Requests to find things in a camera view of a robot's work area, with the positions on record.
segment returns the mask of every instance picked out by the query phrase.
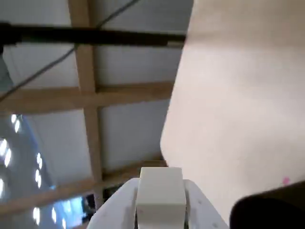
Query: beige surface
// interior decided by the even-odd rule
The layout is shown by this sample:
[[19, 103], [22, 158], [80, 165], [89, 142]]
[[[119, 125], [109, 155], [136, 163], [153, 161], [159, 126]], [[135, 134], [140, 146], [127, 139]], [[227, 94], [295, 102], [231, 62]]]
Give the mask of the beige surface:
[[305, 2], [195, 1], [161, 148], [228, 223], [305, 177]]

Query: black pole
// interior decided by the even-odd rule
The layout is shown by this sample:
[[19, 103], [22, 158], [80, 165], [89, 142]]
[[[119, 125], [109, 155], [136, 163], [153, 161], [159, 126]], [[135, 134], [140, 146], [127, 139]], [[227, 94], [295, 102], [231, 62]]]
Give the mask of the black pole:
[[30, 42], [182, 47], [184, 41], [185, 35], [182, 34], [108, 31], [92, 28], [10, 25], [0, 23], [0, 45]]

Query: white robot part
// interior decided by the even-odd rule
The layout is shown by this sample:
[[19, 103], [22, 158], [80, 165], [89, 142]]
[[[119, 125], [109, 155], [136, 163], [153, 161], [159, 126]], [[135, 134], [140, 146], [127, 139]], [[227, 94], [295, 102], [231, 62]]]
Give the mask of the white robot part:
[[180, 168], [144, 167], [140, 178], [126, 182], [103, 204], [87, 229], [185, 227], [228, 229], [197, 185], [183, 180]]

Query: ceiling light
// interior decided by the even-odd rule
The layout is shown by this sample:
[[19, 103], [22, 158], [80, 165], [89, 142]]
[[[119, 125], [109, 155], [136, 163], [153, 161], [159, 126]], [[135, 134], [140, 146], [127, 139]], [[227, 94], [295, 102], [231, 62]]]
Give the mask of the ceiling light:
[[4, 159], [4, 165], [5, 165], [6, 168], [10, 164], [10, 158], [11, 158], [11, 150], [8, 149], [8, 151], [6, 152], [6, 155], [5, 155], [5, 159]]
[[6, 146], [7, 146], [7, 142], [5, 139], [3, 139], [3, 141], [1, 142], [1, 145], [0, 145], [0, 156], [4, 155]]
[[37, 164], [39, 164], [40, 159], [41, 159], [41, 155], [40, 155], [40, 153], [38, 153], [37, 157], [36, 157]]
[[12, 114], [12, 116], [11, 116], [11, 118], [10, 118], [11, 123], [14, 123], [14, 122], [16, 121], [16, 119], [17, 119], [17, 115]]
[[41, 187], [41, 176], [40, 175], [38, 176], [37, 185], [38, 185], [38, 188]]
[[40, 223], [40, 209], [39, 208], [34, 208], [33, 210], [33, 219], [35, 220], [37, 226]]
[[35, 181], [36, 182], [38, 182], [38, 177], [39, 177], [39, 170], [37, 169], [36, 173], [35, 173]]
[[41, 169], [42, 168], [42, 158], [40, 158], [38, 165], [39, 165], [39, 169]]
[[53, 219], [53, 222], [56, 223], [56, 211], [54, 208], [52, 208], [52, 219]]
[[0, 178], [0, 197], [2, 196], [4, 190], [4, 182], [3, 180]]
[[63, 227], [63, 229], [66, 229], [66, 220], [65, 219], [62, 219], [62, 227]]
[[20, 121], [17, 120], [16, 123], [15, 123], [15, 132], [16, 132], [16, 133], [18, 132], [19, 127], [20, 127]]
[[39, 166], [39, 169], [41, 169], [42, 168], [42, 157], [41, 157], [40, 153], [37, 154], [36, 161]]

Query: dark object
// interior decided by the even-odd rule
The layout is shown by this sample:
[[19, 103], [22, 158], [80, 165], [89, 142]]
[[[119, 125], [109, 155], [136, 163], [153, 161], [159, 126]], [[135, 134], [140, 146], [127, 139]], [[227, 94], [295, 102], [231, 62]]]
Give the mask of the dark object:
[[92, 28], [71, 28], [0, 23], [0, 45], [20, 42], [74, 43], [91, 45], [128, 45], [163, 47], [183, 46], [185, 35], [131, 31], [108, 31]]
[[305, 182], [239, 200], [231, 229], [305, 228]]

